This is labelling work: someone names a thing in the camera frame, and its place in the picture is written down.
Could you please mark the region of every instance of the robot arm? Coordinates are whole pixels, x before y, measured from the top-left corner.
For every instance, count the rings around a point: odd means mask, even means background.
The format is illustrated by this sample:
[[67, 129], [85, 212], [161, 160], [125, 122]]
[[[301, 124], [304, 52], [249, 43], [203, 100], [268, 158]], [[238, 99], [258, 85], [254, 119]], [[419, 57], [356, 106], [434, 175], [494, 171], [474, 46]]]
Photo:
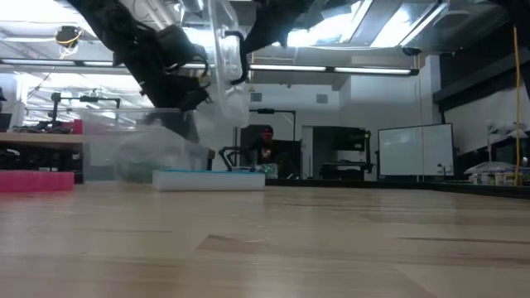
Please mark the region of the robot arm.
[[[182, 28], [172, 25], [161, 31], [137, 21], [119, 0], [67, 0], [89, 23], [103, 44], [113, 52], [115, 65], [125, 64], [156, 108], [194, 110], [207, 101], [207, 86], [200, 78], [179, 74], [179, 68], [197, 57], [208, 63], [205, 48], [190, 42]], [[237, 31], [226, 32], [240, 39], [243, 76], [247, 78], [247, 54], [280, 41], [287, 46], [287, 34], [296, 19], [314, 1], [326, 0], [254, 0], [258, 2], [257, 20], [246, 39]], [[190, 117], [159, 115], [162, 124], [192, 142], [198, 142]]]

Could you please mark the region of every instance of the desk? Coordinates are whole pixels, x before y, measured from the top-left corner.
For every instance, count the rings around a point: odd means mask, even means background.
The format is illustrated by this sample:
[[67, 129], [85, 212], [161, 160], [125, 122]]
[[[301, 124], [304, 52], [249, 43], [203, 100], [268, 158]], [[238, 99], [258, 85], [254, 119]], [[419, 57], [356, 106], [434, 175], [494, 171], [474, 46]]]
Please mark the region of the desk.
[[[11, 143], [19, 146], [39, 147], [61, 151], [82, 151], [83, 135], [66, 135], [51, 133], [16, 133], [0, 132], [0, 144]], [[215, 151], [209, 149], [208, 170], [211, 170]]]
[[106, 184], [1, 196], [2, 298], [530, 292], [525, 200], [289, 187], [159, 193]]

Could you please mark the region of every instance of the clear plastic bin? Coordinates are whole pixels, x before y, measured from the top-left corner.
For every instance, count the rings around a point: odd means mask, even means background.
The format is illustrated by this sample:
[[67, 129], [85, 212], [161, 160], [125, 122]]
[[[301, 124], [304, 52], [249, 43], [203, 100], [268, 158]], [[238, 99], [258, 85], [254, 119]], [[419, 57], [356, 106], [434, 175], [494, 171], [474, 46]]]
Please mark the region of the clear plastic bin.
[[82, 114], [85, 181], [152, 183], [154, 170], [206, 170], [200, 135], [212, 124], [178, 109], [90, 110]]
[[235, 127], [247, 127], [249, 100], [245, 83], [233, 86], [230, 81], [242, 77], [243, 68], [239, 54], [239, 40], [228, 36], [228, 31], [241, 31], [237, 14], [229, 0], [204, 0], [200, 11], [207, 23], [198, 27], [184, 17], [181, 24], [191, 42], [205, 48], [210, 64], [210, 83], [207, 89], [217, 119]]

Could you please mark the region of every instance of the person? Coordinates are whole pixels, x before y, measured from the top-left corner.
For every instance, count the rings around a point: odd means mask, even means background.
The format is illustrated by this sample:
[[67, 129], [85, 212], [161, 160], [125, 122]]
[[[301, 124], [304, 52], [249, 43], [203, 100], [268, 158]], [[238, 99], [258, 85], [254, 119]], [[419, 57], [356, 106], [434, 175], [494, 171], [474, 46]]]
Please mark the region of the person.
[[253, 153], [253, 165], [277, 162], [278, 150], [274, 143], [274, 130], [270, 125], [263, 129], [261, 137], [250, 145], [248, 150]]

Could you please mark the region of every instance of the pink object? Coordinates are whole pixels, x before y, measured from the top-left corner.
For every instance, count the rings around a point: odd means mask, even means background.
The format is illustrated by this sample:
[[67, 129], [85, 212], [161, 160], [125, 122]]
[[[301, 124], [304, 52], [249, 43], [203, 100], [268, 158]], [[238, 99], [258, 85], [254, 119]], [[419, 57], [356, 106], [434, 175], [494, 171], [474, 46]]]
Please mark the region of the pink object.
[[0, 171], [0, 193], [68, 191], [73, 189], [73, 172]]
[[83, 120], [74, 120], [74, 134], [83, 134]]

